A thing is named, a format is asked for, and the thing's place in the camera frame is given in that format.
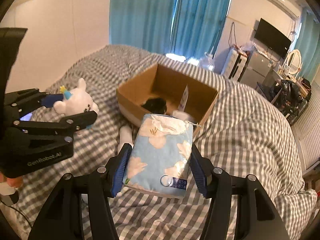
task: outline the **desk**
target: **desk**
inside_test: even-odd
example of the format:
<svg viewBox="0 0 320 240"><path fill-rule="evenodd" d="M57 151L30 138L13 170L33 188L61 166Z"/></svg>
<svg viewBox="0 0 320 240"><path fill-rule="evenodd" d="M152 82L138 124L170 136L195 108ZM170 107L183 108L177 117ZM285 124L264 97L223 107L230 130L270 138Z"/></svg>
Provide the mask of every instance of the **desk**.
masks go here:
<svg viewBox="0 0 320 240"><path fill-rule="evenodd" d="M286 77L281 76L277 71L275 71L274 69L272 70L272 77L274 78L274 80L278 83L281 84L281 80L286 79ZM296 81L295 82L297 84L297 86L300 88L300 92L303 95L303 97L305 98L308 95L308 91L305 89L305 87L299 82Z"/></svg>
<svg viewBox="0 0 320 240"><path fill-rule="evenodd" d="M279 85L281 84L281 80L285 80L286 77L280 75L277 71L275 71L274 69L270 71L271 72L271 76L273 78L273 80L278 83ZM295 82L299 88L300 88L300 92L302 94L302 96L305 98L307 95L308 95L308 91L304 88L304 86L299 82L299 81L296 81ZM276 96L271 99L269 98L270 96L269 95L269 91L267 91L266 89L266 86L265 85L261 85L261 84L257 84L257 88L256 90L259 92L259 90L262 92L262 95L271 103L271 104L274 104L275 101L277 100L277 98L279 97L280 93L281 93L281 90L279 90L279 92L276 94Z"/></svg>

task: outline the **bed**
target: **bed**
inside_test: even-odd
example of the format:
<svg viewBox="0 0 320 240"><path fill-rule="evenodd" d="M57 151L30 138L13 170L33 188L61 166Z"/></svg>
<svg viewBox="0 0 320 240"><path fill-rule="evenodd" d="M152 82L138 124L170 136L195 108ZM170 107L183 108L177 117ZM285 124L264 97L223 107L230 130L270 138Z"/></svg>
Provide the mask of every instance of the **bed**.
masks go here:
<svg viewBox="0 0 320 240"><path fill-rule="evenodd" d="M189 75L220 90L205 125L194 138L201 154L230 175L255 174L283 219L291 240L299 239L316 203L316 192L304 191L304 181L297 147L291 128L283 115L255 90L226 80L223 76L180 63L159 54L124 45L108 45L75 63L47 91L58 93L59 87L76 87L80 77L87 92L98 104L100 113L92 130L75 136L74 156L53 166L24 176L15 205L31 221L60 177L91 173L116 155L119 128L128 121L120 114L116 99L119 84L143 71L154 62ZM35 121L58 121L52 109L38 109ZM197 191L189 173L186 197L167 199L123 189L109 199L120 239L198 239L204 226L210 200ZM233 239L236 223L236 197L232 199L227 239ZM86 239L92 239L88 206L83 203L83 227ZM30 228L15 213L21 238Z"/></svg>

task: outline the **label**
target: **label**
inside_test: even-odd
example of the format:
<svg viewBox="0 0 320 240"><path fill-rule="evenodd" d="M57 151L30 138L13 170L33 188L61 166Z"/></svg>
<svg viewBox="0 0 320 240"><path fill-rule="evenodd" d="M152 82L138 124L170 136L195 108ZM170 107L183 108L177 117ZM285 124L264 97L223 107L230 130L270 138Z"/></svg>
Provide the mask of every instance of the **label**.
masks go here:
<svg viewBox="0 0 320 240"><path fill-rule="evenodd" d="M37 165L39 163L46 162L46 161L49 161L49 160L52 160L52 159L55 159L55 158L59 158L59 157L61 157L61 152L58 152L55 155L52 154L50 156L39 158L39 159L37 159L37 160L35 160L33 162L28 162L27 165L28 166L33 166L33 165Z"/></svg>
<svg viewBox="0 0 320 240"><path fill-rule="evenodd" d="M184 109L186 108L188 96L189 96L189 89L188 89L188 86L186 86L186 88L184 89L182 98L180 100L180 104L178 106L179 111L184 112Z"/></svg>
<svg viewBox="0 0 320 240"><path fill-rule="evenodd" d="M185 179L173 178L173 184L170 187L187 189L187 181Z"/></svg>

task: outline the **white shutter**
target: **white shutter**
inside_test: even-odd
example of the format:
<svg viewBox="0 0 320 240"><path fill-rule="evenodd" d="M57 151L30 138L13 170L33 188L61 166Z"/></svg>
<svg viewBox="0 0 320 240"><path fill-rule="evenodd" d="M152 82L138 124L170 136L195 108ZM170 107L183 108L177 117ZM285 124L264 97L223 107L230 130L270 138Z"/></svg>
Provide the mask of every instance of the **white shutter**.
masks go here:
<svg viewBox="0 0 320 240"><path fill-rule="evenodd" d="M304 163L309 168L320 157L320 87L313 82L308 108L293 125L297 143L300 143Z"/></svg>

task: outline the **blue gripper pad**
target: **blue gripper pad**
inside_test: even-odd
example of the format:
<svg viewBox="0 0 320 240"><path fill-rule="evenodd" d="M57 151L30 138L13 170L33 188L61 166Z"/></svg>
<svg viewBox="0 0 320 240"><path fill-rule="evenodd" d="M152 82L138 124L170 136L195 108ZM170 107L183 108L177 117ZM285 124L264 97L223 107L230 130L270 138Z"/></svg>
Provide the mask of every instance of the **blue gripper pad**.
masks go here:
<svg viewBox="0 0 320 240"><path fill-rule="evenodd" d="M115 197L122 189L122 180L123 180L123 174L124 170L127 167L130 155L132 152L132 147L130 144L124 144L124 146L121 148L121 151L119 152L118 157L121 155L122 158L119 160L118 168L115 170L115 173L113 175L113 183L111 188L111 195Z"/></svg>
<svg viewBox="0 0 320 240"><path fill-rule="evenodd" d="M202 156L199 153L197 147L192 145L191 151L191 160L190 160L190 169L192 172L193 177L195 178L195 182L198 188L198 191L206 197L208 190L207 190L207 177L204 174L203 169L201 168L200 160Z"/></svg>
<svg viewBox="0 0 320 240"><path fill-rule="evenodd" d="M46 108L53 107L53 104L57 101L63 100L63 94L53 94L47 95L46 97L41 99L41 105L45 106Z"/></svg>

